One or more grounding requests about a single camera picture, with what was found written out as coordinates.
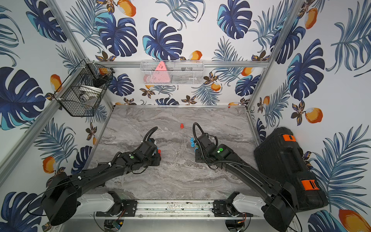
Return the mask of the pink triangular object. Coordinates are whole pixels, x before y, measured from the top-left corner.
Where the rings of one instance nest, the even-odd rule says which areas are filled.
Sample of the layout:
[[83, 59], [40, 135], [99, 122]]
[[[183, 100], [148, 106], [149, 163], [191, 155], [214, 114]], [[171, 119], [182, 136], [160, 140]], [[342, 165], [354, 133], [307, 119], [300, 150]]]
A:
[[165, 84], [171, 82], [171, 78], [164, 61], [161, 61], [156, 69], [151, 73], [149, 82], [154, 84]]

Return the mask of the black plastic tool case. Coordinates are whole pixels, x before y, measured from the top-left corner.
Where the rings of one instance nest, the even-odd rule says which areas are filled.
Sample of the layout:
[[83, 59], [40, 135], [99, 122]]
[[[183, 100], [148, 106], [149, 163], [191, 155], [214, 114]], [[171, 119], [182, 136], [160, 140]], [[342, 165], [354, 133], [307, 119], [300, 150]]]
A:
[[285, 127], [276, 128], [254, 150], [261, 173], [282, 184], [288, 182], [293, 185], [300, 212], [326, 207], [327, 196], [302, 156], [303, 150], [293, 132]]

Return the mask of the clear wall shelf basket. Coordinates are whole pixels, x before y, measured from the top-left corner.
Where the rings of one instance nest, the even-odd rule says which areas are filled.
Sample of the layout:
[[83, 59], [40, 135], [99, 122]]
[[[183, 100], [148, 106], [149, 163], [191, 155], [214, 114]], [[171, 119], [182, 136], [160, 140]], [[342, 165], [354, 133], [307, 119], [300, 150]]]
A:
[[150, 75], [161, 61], [142, 61], [140, 70], [146, 85], [197, 85], [203, 83], [203, 61], [164, 61], [169, 72], [171, 82], [165, 84], [150, 83]]

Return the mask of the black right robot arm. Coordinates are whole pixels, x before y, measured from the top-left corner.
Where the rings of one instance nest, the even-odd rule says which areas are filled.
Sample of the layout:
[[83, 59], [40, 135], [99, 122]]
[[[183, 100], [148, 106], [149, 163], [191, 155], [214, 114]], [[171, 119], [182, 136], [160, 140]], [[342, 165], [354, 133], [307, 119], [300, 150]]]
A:
[[298, 198], [292, 184], [273, 180], [242, 160], [236, 152], [222, 144], [196, 146], [195, 155], [201, 156], [208, 165], [215, 165], [234, 176], [254, 190], [260, 197], [255, 215], [261, 215], [274, 229], [285, 232], [298, 211]]

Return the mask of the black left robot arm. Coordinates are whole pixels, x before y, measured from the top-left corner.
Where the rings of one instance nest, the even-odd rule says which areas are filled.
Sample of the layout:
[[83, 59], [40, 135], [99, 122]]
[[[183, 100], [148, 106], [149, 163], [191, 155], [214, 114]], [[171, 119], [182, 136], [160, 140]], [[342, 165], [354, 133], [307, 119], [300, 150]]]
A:
[[72, 218], [79, 206], [78, 198], [91, 189], [115, 177], [133, 173], [141, 168], [159, 166], [161, 155], [156, 145], [145, 142], [134, 151], [118, 152], [114, 158], [96, 168], [78, 174], [58, 174], [41, 199], [41, 208], [50, 225], [57, 226]]

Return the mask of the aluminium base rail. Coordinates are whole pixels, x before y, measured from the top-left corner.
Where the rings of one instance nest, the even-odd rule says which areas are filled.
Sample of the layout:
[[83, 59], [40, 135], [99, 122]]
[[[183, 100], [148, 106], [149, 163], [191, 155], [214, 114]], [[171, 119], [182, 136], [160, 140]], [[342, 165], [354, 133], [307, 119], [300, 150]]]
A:
[[227, 200], [123, 200], [113, 195], [93, 194], [77, 198], [73, 203], [52, 205], [48, 214], [52, 225], [60, 225], [79, 215], [105, 218], [189, 218], [243, 219], [263, 218], [266, 221], [289, 221], [295, 215], [292, 206], [277, 196], [265, 203], [261, 198], [238, 194]]

